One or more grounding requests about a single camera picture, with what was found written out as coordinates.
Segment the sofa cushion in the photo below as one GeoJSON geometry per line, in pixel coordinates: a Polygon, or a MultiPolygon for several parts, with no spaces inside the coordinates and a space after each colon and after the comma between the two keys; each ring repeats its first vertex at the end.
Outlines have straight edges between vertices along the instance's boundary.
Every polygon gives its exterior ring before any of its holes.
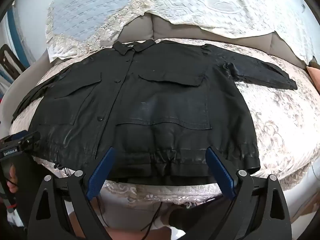
{"type": "Polygon", "coordinates": [[[155,40],[162,38],[189,38],[209,41],[221,41],[236,45],[251,47],[269,53],[271,44],[271,33],[262,36],[230,39],[205,30],[195,25],[174,25],[159,16],[152,15],[153,37],[155,40]]]}
{"type": "Polygon", "coordinates": [[[34,88],[39,80],[52,68],[49,62],[48,51],[30,67],[28,67],[12,83],[9,90],[5,93],[0,104],[0,120],[2,129],[9,132],[11,126],[12,114],[17,109],[21,100],[34,88]]]}
{"type": "Polygon", "coordinates": [[[129,22],[122,29],[118,41],[146,41],[153,39],[153,26],[150,13],[145,13],[129,22]]]}
{"type": "Polygon", "coordinates": [[[282,58],[295,66],[306,69],[306,64],[297,58],[287,43],[285,43],[285,41],[275,32],[272,33],[270,51],[268,54],[282,58]]]}

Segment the wall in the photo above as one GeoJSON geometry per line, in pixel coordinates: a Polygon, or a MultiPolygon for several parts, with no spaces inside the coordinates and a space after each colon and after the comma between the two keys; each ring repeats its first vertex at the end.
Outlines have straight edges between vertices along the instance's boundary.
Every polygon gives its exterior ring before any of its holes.
{"type": "Polygon", "coordinates": [[[17,28],[33,58],[38,60],[46,50],[45,23],[47,8],[53,0],[16,0],[17,28]]]}
{"type": "Polygon", "coordinates": [[[0,24],[0,48],[2,47],[3,44],[5,44],[4,32],[3,32],[3,27],[0,24]]]}

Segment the white lace bedspread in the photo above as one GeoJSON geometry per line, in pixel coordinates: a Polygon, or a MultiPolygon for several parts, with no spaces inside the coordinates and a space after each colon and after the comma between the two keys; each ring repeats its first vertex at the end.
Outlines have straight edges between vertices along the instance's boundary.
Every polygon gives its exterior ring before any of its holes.
{"type": "Polygon", "coordinates": [[[55,0],[47,21],[49,58],[86,56],[112,45],[146,12],[228,38],[275,31],[307,65],[313,56],[320,61],[320,26],[306,3],[292,0],[55,0]]]}
{"type": "MultiPolygon", "coordinates": [[[[222,42],[168,39],[180,43],[215,46],[255,57],[278,65],[296,81],[298,90],[277,90],[238,82],[236,85],[246,101],[254,122],[258,139],[261,169],[255,176],[275,174],[284,190],[295,186],[304,176],[312,161],[320,155],[320,95],[313,87],[304,70],[285,60],[266,53],[222,42]]],[[[41,79],[55,75],[68,65],[84,57],[56,65],[41,79]]],[[[28,130],[32,116],[41,98],[31,103],[13,122],[10,134],[28,130]]],[[[58,176],[67,176],[73,171],[54,169],[54,163],[36,159],[58,176]]],[[[147,186],[106,181],[103,190],[128,198],[128,202],[202,202],[221,194],[216,184],[186,187],[147,186]]]]}

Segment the lower pocket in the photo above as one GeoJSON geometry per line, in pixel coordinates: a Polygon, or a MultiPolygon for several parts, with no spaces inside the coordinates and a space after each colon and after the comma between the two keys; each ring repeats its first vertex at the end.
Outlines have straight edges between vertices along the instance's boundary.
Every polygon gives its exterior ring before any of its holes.
{"type": "Polygon", "coordinates": [[[143,75],[128,87],[122,97],[118,124],[172,122],[189,129],[211,128],[203,78],[195,83],[193,78],[183,79],[181,75],[154,76],[155,73],[152,78],[143,75]]]}

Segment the black jacket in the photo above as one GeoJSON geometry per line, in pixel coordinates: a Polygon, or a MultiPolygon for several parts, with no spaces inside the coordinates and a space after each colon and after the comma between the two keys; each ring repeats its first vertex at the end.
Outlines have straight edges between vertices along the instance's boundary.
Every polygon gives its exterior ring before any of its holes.
{"type": "Polygon", "coordinates": [[[207,184],[215,182],[204,159],[209,146],[249,173],[260,169],[234,80],[297,88],[279,67],[213,45],[117,42],[32,89],[14,118],[44,95],[29,127],[42,136],[36,156],[77,170],[113,146],[108,179],[207,184]]]}

